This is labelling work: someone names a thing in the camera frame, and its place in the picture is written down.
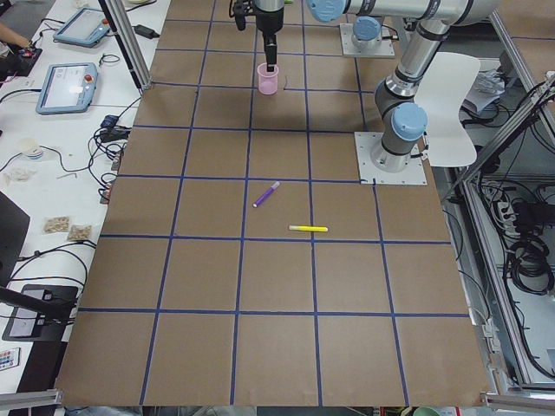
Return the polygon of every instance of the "device screen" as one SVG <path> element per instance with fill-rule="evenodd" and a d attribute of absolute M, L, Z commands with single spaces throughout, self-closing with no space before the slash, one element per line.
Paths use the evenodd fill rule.
<path fill-rule="evenodd" d="M 102 24 L 104 14 L 99 10 L 84 10 L 62 34 L 74 39 L 89 39 L 90 35 Z"/>
<path fill-rule="evenodd" d="M 73 107 L 83 92 L 83 76 L 87 67 L 58 67 L 52 71 L 43 107 Z"/>

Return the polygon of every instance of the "yellow marker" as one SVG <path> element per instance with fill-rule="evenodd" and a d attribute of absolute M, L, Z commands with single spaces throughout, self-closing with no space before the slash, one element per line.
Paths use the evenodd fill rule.
<path fill-rule="evenodd" d="M 290 225 L 291 231 L 307 231 L 307 232 L 328 232 L 328 227 L 317 227 L 313 225 Z"/>

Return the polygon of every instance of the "marker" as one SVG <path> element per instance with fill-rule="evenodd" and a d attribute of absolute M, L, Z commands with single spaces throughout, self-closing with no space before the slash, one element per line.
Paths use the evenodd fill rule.
<path fill-rule="evenodd" d="M 264 192 L 262 195 L 260 195 L 260 197 L 254 201 L 254 204 L 252 204 L 252 206 L 254 206 L 255 208 L 257 208 L 259 205 L 261 205 L 270 195 L 272 195 L 272 193 L 278 188 L 278 186 L 280 186 L 281 184 L 279 182 L 274 182 L 274 185 L 270 186 L 266 192 Z"/>
<path fill-rule="evenodd" d="M 328 227 L 317 227 L 313 225 L 290 225 L 291 231 L 307 231 L 307 232 L 328 232 Z"/>

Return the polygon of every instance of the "computer monitor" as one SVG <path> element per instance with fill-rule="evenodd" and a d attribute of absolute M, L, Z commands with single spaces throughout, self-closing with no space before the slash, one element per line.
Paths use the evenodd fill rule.
<path fill-rule="evenodd" d="M 0 302 L 14 307 L 3 339 L 59 341 L 75 306 L 77 288 L 27 284 L 21 292 L 7 289 L 29 222 L 29 215 L 0 192 Z"/>

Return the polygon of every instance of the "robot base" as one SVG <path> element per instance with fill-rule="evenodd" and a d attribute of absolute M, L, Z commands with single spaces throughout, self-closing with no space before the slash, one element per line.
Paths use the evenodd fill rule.
<path fill-rule="evenodd" d="M 358 158 L 358 172 L 361 184 L 372 185 L 427 185 L 426 174 L 420 158 L 409 159 L 407 167 L 401 172 L 390 173 L 374 165 L 370 152 L 375 143 L 382 139 L 382 133 L 356 132 L 356 156 Z M 418 154 L 418 147 L 413 148 L 412 154 Z"/>
<path fill-rule="evenodd" d="M 343 55 L 360 56 L 366 58 L 395 58 L 393 43 L 390 40 L 372 43 L 366 49 L 359 49 L 353 44 L 353 23 L 341 23 L 339 25 L 341 32 L 341 46 L 343 47 Z M 389 30 L 382 28 L 382 36 L 389 36 Z"/>

